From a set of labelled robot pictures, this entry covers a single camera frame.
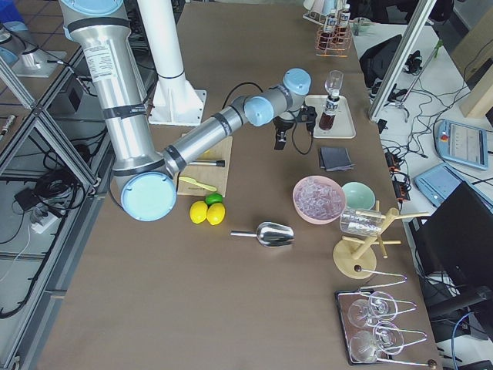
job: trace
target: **label on robot arm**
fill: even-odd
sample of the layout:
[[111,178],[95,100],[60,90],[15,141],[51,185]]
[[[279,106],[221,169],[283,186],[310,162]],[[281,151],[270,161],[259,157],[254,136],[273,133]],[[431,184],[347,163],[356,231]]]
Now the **label on robot arm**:
[[98,45],[84,49],[84,55],[93,82],[117,77],[115,60],[109,45]]

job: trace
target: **small bowl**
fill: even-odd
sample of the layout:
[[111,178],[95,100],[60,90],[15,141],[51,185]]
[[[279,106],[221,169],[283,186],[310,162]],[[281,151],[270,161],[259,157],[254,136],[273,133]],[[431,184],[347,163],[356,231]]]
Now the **small bowl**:
[[375,205],[375,194],[364,183],[347,183],[342,190],[349,208],[371,210]]
[[296,212],[311,224],[323,225],[336,220],[346,207],[342,187],[324,176],[301,179],[293,189]]

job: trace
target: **lime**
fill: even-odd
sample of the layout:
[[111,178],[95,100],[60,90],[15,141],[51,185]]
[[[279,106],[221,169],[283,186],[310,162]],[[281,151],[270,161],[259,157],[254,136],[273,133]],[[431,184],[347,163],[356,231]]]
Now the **lime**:
[[207,211],[207,220],[211,225],[218,225],[224,220],[224,216],[226,215],[226,208],[224,208],[224,204],[215,203],[209,207]]
[[223,202],[223,196],[218,193],[212,193],[206,197],[206,203],[208,206],[212,206],[215,203],[222,203],[222,202]]
[[190,220],[194,224],[204,222],[207,217],[207,204],[203,200],[199,200],[190,207]]

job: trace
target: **pink bowl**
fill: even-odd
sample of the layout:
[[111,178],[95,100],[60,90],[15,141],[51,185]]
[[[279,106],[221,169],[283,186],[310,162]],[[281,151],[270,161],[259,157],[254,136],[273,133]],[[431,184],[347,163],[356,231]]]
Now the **pink bowl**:
[[338,183],[324,176],[309,176],[293,189],[296,212],[311,224],[323,225],[336,220],[346,207],[346,197]]

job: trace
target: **wooden base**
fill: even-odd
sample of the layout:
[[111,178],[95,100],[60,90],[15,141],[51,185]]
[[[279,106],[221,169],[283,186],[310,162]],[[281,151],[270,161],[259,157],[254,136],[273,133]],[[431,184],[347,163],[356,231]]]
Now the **wooden base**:
[[377,257],[371,248],[368,248],[366,252],[354,260],[351,254],[360,246],[361,244],[355,243],[353,241],[341,240],[334,247],[334,262],[344,275],[353,279],[366,279],[372,275],[371,272],[356,272],[354,266],[359,264],[364,270],[374,271],[377,267]]

